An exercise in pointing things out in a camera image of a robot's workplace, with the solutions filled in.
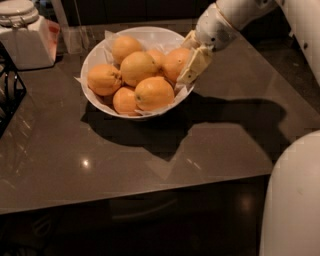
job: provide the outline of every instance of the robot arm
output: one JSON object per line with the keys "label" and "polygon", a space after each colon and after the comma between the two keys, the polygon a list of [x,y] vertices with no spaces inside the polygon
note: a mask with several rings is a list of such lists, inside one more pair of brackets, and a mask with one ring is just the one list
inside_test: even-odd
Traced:
{"label": "robot arm", "polygon": [[320,2],[318,0],[217,0],[200,16],[182,46],[191,58],[178,82],[193,82],[210,64],[212,50],[229,45],[246,25],[280,6],[320,84]]}

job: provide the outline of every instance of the floor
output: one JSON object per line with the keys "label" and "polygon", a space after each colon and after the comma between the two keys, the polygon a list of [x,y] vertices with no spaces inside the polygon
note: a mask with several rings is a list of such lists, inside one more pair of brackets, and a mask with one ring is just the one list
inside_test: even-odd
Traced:
{"label": "floor", "polygon": [[[294,40],[252,44],[320,113]],[[0,216],[0,255],[256,256],[268,178]]]}

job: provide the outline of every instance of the bowl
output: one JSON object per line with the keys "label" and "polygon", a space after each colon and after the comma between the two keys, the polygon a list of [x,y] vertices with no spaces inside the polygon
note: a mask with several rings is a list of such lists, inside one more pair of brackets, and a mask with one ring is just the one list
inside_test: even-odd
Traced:
{"label": "bowl", "polygon": [[119,35],[130,35],[136,38],[145,50],[158,48],[166,54],[172,49],[179,47],[183,42],[184,37],[174,31],[160,27],[135,27],[122,30],[116,34],[106,31],[105,34],[105,39],[97,44],[86,57],[81,68],[80,77],[80,83],[85,97],[97,109],[118,118],[135,121],[147,120],[152,117],[163,115],[170,109],[176,107],[192,92],[195,85],[194,83],[191,85],[176,84],[174,85],[176,97],[174,103],[170,106],[155,111],[143,112],[143,115],[141,116],[126,116],[118,114],[115,110],[105,104],[103,97],[93,93],[93,91],[88,88],[86,82],[88,70],[90,70],[94,65],[108,63],[116,66],[111,55],[110,42],[112,39],[110,38]]}

